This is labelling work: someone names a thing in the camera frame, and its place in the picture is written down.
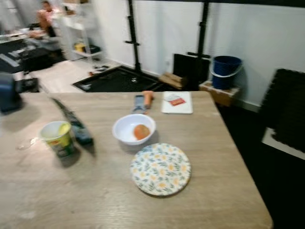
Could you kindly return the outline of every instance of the wooden block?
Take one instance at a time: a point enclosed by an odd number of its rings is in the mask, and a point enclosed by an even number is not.
[[[206,81],[199,86],[200,91],[209,92],[214,101],[223,106],[231,106],[235,95],[240,91],[239,88],[235,87],[230,90],[219,90],[213,88],[211,81]]]
[[[171,78],[169,78],[169,77],[166,76],[166,75],[161,75],[161,76],[159,77],[159,80],[160,80],[161,82],[166,83],[166,84],[168,84],[168,85],[170,85],[170,86],[172,86],[172,87],[174,87],[174,88],[177,88],[177,89],[179,89],[179,90],[182,89],[182,85],[181,85],[179,82],[177,82],[177,81],[175,81],[175,80],[172,80]]]
[[[164,75],[166,75],[167,77],[169,77],[170,79],[172,79],[174,81],[177,81],[178,83],[181,84],[182,87],[186,86],[186,84],[187,84],[187,78],[185,78],[185,77],[183,78],[178,75],[171,74],[171,73],[164,73]]]

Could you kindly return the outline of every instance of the white cutting board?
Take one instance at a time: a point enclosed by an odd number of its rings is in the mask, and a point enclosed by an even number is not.
[[[186,103],[180,104],[178,106],[172,106],[168,101],[165,100],[170,95],[177,95],[183,98]],[[193,103],[192,94],[190,92],[164,92],[163,93],[163,103],[162,103],[162,113],[166,114],[192,114],[193,113]]]

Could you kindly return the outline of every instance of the bucket handle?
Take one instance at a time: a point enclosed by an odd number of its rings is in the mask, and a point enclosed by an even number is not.
[[[243,68],[243,64],[241,64],[237,69],[236,69],[236,71],[235,72],[233,72],[232,74],[230,74],[230,75],[218,75],[218,74],[216,74],[215,72],[214,72],[214,66],[213,67],[210,67],[210,72],[212,73],[212,75],[214,75],[214,76],[217,76],[217,77],[220,77],[220,78],[227,78],[227,77],[231,77],[231,76],[234,76],[234,75],[236,75],[237,73],[239,73],[241,70],[242,70],[242,68]]]

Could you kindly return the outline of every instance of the cardboard box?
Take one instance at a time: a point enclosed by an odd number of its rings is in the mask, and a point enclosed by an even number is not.
[[[238,87],[232,88],[230,90],[219,90],[213,88],[211,81],[205,81],[199,86],[200,91],[209,92],[214,99],[215,103],[223,106],[231,106],[234,98],[239,93],[240,89]]]

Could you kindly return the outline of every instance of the person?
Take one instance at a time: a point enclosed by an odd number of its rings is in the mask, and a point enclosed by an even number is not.
[[[37,13],[40,27],[45,30],[50,37],[56,37],[56,34],[52,27],[52,17],[55,14],[56,10],[48,1],[43,1],[42,5],[43,10],[40,10]]]
[[[44,33],[47,33],[50,37],[56,37],[55,31],[52,27],[52,18],[57,10],[51,5],[49,1],[42,2],[43,9],[37,12],[37,18],[39,25],[43,31],[31,31],[30,37],[39,39]]]

